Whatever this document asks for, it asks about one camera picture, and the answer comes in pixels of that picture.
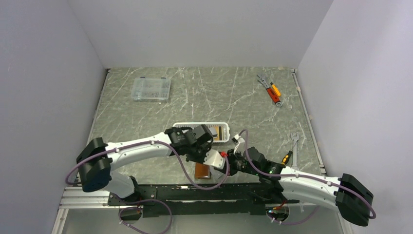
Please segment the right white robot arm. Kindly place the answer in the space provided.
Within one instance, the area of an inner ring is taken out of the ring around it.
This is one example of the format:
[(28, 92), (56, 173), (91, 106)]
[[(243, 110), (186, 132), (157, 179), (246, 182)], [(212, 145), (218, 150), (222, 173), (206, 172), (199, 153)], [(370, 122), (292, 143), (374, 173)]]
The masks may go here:
[(374, 218), (371, 210), (374, 195), (353, 175), (328, 177), (301, 172), (264, 157), (255, 147), (239, 153), (233, 149), (221, 153), (222, 173), (242, 172), (257, 176), (267, 184), (274, 202), (299, 200), (339, 213), (348, 222), (366, 227)]

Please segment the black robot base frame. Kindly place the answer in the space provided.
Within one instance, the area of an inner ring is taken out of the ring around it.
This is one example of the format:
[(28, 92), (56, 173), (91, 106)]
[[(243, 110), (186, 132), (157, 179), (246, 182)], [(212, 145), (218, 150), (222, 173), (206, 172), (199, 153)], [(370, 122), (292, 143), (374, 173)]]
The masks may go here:
[(190, 184), (138, 186), (143, 217), (161, 215), (238, 214), (265, 215), (266, 210), (286, 199), (281, 192), (265, 183), (229, 183), (204, 191)]

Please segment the silver VIP card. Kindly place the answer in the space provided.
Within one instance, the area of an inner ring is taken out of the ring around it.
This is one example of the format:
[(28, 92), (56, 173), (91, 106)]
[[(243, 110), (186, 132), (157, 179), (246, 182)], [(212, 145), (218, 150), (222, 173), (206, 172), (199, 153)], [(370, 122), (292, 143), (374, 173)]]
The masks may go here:
[(211, 178), (215, 182), (225, 181), (225, 172), (220, 172), (220, 171), (214, 169), (214, 170), (211, 171)]

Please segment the gold credit card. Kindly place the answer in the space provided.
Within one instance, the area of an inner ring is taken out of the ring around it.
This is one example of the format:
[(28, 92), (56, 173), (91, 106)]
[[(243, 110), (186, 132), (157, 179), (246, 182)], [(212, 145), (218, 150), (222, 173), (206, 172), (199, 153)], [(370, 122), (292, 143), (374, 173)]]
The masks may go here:
[(218, 132), (217, 141), (219, 142), (226, 142), (227, 141), (227, 132), (225, 126), (218, 126), (216, 127)]

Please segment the white plastic basket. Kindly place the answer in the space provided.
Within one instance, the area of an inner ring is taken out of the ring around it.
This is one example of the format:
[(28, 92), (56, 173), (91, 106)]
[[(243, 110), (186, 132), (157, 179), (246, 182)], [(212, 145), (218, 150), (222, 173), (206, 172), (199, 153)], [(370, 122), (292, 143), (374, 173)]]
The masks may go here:
[(230, 127), (226, 122), (177, 122), (172, 126), (180, 128), (190, 127), (193, 129), (202, 124), (210, 129), (213, 135), (213, 143), (227, 143), (230, 140)]

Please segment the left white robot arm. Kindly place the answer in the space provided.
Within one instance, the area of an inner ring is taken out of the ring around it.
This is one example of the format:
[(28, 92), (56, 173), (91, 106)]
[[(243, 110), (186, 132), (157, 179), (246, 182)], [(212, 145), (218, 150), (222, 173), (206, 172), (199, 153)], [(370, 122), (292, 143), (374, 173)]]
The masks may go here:
[(213, 135), (202, 124), (195, 128), (171, 127), (151, 137), (127, 142), (105, 143), (98, 137), (89, 142), (76, 158), (84, 192), (101, 189), (112, 191), (125, 203), (135, 204), (140, 198), (135, 179), (116, 170), (125, 165), (154, 157), (186, 156), (187, 161), (223, 169), (225, 160), (213, 150)]

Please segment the brown leather card holder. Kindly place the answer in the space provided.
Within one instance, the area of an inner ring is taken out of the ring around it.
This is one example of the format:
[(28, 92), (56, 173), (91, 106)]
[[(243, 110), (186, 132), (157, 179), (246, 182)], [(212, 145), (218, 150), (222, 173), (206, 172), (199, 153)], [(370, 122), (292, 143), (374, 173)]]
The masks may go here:
[(196, 163), (194, 170), (195, 179), (211, 179), (210, 168), (207, 165)]

